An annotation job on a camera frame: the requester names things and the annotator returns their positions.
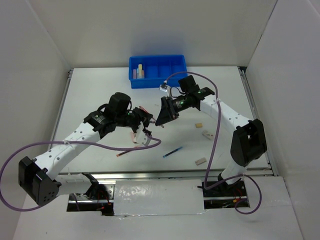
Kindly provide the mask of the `red pen with clear cap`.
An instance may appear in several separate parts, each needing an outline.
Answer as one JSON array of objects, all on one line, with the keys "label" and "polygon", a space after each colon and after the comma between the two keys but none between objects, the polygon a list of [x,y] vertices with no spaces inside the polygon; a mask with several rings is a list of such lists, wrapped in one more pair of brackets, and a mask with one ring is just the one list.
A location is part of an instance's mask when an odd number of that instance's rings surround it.
[{"label": "red pen with clear cap", "polygon": [[150,114],[144,107],[142,107],[141,105],[139,106],[139,108],[142,110],[142,111],[144,111],[145,113],[147,113],[147,114]]}]

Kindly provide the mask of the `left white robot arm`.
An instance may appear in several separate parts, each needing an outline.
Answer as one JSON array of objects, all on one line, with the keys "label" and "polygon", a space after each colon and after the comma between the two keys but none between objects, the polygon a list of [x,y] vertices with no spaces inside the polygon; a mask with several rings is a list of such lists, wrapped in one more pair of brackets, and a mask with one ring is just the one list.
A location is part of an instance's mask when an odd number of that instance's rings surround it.
[{"label": "left white robot arm", "polygon": [[135,144],[147,146],[148,126],[153,115],[139,107],[131,109],[131,98],[122,92],[83,119],[79,127],[47,152],[18,163],[18,183],[38,206],[58,196],[62,183],[56,178],[61,170],[87,147],[96,145],[117,127],[130,128]]}]

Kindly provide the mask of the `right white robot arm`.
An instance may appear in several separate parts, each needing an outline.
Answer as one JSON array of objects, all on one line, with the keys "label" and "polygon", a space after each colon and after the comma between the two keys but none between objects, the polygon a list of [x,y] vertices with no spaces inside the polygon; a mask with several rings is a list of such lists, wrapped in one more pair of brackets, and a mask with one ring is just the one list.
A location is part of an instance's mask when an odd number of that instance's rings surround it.
[{"label": "right white robot arm", "polygon": [[217,121],[213,146],[209,162],[213,162],[220,127],[224,126],[232,134],[230,155],[227,167],[218,175],[218,190],[223,196],[230,196],[236,189],[235,183],[246,173],[248,166],[267,152],[264,125],[259,119],[249,119],[219,99],[218,89],[200,88],[194,79],[195,73],[178,81],[181,94],[173,97],[168,94],[161,98],[161,109],[156,119],[156,126],[172,122],[179,113],[189,108],[196,108]]}]

